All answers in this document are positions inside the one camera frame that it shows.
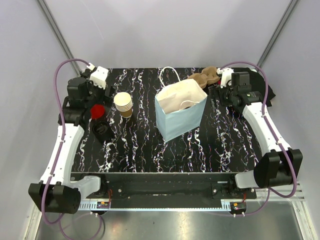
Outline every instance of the gray wall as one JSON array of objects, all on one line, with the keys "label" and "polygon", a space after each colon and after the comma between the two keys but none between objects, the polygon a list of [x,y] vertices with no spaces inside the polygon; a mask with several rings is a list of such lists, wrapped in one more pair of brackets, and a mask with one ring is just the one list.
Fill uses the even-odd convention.
[{"label": "gray wall", "polygon": [[[0,238],[18,240],[57,137],[52,82],[65,56],[35,0],[1,0],[0,36]],[[61,71],[60,89],[73,74]]]},{"label": "gray wall", "polygon": [[46,0],[74,54],[106,68],[256,63],[289,0]]},{"label": "gray wall", "polygon": [[269,112],[281,134],[303,153],[299,173],[320,235],[320,1],[300,1],[263,68],[276,97]]}]

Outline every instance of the bag handle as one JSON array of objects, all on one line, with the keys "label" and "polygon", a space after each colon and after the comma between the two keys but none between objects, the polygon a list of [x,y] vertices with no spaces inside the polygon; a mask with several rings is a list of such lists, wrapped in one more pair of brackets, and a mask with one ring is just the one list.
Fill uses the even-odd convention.
[{"label": "bag handle", "polygon": [[180,77],[179,77],[177,71],[176,71],[173,67],[171,67],[171,66],[166,66],[166,67],[162,68],[162,70],[161,70],[161,72],[160,72],[160,74],[159,74],[160,82],[161,82],[161,84],[162,84],[164,87],[165,87],[165,84],[164,84],[164,81],[163,81],[161,75],[164,73],[164,70],[165,70],[165,69],[172,69],[172,70],[175,72],[175,74],[176,74],[176,76],[178,77],[178,80],[179,80],[179,82],[180,82]]},{"label": "bag handle", "polygon": [[184,104],[184,103],[186,103],[186,102],[190,102],[190,103],[194,103],[194,104],[198,104],[198,103],[199,103],[198,101],[185,100],[185,101],[183,101],[183,102],[180,104],[179,111],[181,110],[181,105]]}]

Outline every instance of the gift bag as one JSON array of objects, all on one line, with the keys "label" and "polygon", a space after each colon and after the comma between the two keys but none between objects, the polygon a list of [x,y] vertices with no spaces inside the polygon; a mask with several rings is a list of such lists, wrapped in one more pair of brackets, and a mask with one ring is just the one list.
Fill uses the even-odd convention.
[{"label": "gift bag", "polygon": [[[177,75],[178,82],[165,86],[162,73],[171,68]],[[155,95],[156,126],[167,142],[200,126],[204,113],[207,94],[194,79],[180,81],[172,67],[165,67],[159,75],[163,89]]]}]

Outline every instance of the paper cup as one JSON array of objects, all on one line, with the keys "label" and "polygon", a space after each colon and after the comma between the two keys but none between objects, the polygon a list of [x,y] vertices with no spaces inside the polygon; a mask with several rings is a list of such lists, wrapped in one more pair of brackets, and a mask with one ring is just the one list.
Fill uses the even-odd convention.
[{"label": "paper cup", "polygon": [[132,115],[132,99],[129,93],[119,92],[114,96],[113,102],[115,108],[120,112],[124,118],[130,118]]}]

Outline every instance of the black marble tabletop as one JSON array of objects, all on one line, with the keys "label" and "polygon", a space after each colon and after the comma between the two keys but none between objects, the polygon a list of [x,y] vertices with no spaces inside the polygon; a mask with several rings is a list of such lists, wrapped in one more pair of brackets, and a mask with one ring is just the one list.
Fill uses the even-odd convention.
[{"label": "black marble tabletop", "polygon": [[[86,129],[74,159],[72,172],[243,172],[252,170],[261,156],[258,141],[248,122],[231,107],[213,109],[207,99],[200,127],[169,142],[156,127],[155,95],[162,89],[161,68],[110,69],[116,93],[130,93],[133,115],[122,118],[113,105],[106,118],[115,134],[101,144]],[[176,68],[186,79],[202,68]],[[163,81],[173,84],[170,69]]]}]

